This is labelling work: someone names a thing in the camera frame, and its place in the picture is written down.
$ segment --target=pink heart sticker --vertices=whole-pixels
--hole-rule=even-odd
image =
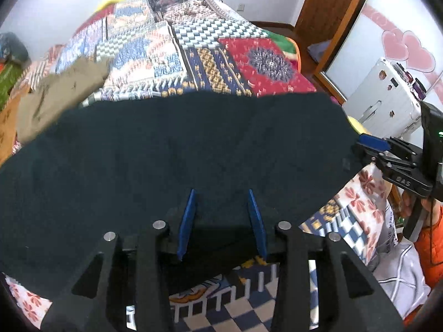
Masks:
[[[401,42],[402,39],[403,39],[403,32],[402,32],[402,30],[400,30],[399,28],[395,28],[395,29],[393,29],[391,31],[394,33],[395,37],[397,38],[397,41]]]
[[[404,61],[408,58],[408,47],[397,40],[397,35],[391,31],[382,34],[382,43],[387,59]]]
[[[425,48],[421,47],[421,42],[412,31],[403,34],[402,42],[408,47],[409,57],[406,61],[406,68],[421,72],[432,72],[436,68],[434,56]]]

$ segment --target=patchwork quilt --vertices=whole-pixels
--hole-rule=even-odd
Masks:
[[[220,0],[134,0],[112,4],[91,16],[65,46],[51,49],[23,76],[36,89],[43,76],[61,73],[79,56],[110,59],[103,88],[84,102],[181,95],[196,90],[261,97],[314,92],[266,32]],[[20,149],[17,142],[14,153]],[[380,171],[365,167],[300,228],[324,236],[338,232],[364,263],[396,243],[393,213]],[[309,262],[311,328],[318,326],[315,261]],[[170,296],[176,331],[266,331],[275,305],[279,268],[259,257],[245,261],[189,291]],[[6,276],[24,315],[40,328],[51,301]],[[127,326],[136,330],[135,307]]]

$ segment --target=dark fabric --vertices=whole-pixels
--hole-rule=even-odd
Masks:
[[[217,253],[256,254],[249,188],[297,226],[361,169],[357,138],[323,93],[198,92],[67,111],[0,169],[0,270],[53,299],[103,234],[135,234],[195,188],[190,267],[168,272],[183,287]]]

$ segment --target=yellow pattern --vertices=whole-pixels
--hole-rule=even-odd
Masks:
[[[208,80],[212,90],[217,93],[231,93],[229,86],[223,81],[223,77],[221,76],[220,71],[217,69],[217,65],[211,52],[205,48],[198,48],[197,53],[199,54],[203,68],[208,75]]]
[[[302,226],[303,232],[312,233],[311,230],[309,229],[309,227],[306,225],[306,223],[303,222],[301,226]]]
[[[316,219],[313,223],[312,223],[313,228],[315,228],[316,230],[318,230],[320,227],[322,227],[322,224],[320,223],[320,221],[318,219]]]
[[[251,268],[252,266],[254,266],[254,260],[253,260],[253,259],[249,259],[249,260],[247,260],[246,262],[243,262],[243,263],[241,264],[241,266],[242,266],[243,268]]]
[[[319,209],[319,212],[323,215],[325,221],[330,222],[334,216],[340,212],[340,206],[338,206],[335,200],[331,199],[327,204]]]
[[[231,72],[233,78],[235,79],[235,82],[237,82],[237,85],[240,87],[240,89],[241,89],[241,90],[243,91],[243,93],[245,94],[246,91],[244,90],[243,84],[240,82],[239,79],[237,79],[237,76],[235,75],[234,71],[233,71],[232,68],[230,67],[230,63],[228,62],[228,59],[226,58],[226,55],[223,54],[223,53],[222,53],[221,55],[223,56],[223,58],[224,58],[224,60],[225,60],[225,62],[226,62],[226,68],[230,70],[230,72]],[[231,76],[228,76],[228,81],[229,81],[230,83],[232,82],[232,77],[231,77]]]
[[[255,260],[258,262],[259,265],[267,266],[267,262],[260,256],[255,256]]]

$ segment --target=green cloth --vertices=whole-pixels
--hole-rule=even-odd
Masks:
[[[285,36],[267,30],[263,31],[269,35],[269,38],[274,41],[278,47],[280,47],[280,50],[289,53],[296,53],[294,44]]]
[[[9,91],[14,87],[22,73],[22,68],[13,62],[6,63],[4,69],[0,72],[0,111],[9,98]]]

